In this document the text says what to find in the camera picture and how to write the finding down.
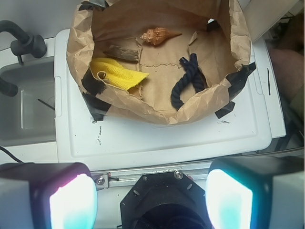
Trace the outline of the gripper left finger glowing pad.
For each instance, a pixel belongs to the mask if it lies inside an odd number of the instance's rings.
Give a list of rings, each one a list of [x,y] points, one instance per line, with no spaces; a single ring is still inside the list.
[[[97,190],[83,163],[0,166],[2,229],[91,229]]]

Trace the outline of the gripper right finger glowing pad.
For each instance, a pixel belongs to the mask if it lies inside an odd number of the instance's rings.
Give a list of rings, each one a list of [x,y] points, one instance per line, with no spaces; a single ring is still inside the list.
[[[216,229],[303,229],[305,161],[298,156],[220,157],[205,184]]]

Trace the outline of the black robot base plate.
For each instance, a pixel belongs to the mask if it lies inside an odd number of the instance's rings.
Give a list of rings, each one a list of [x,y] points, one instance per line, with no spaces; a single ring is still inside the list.
[[[138,180],[120,202],[124,229],[210,229],[205,191],[170,174]]]

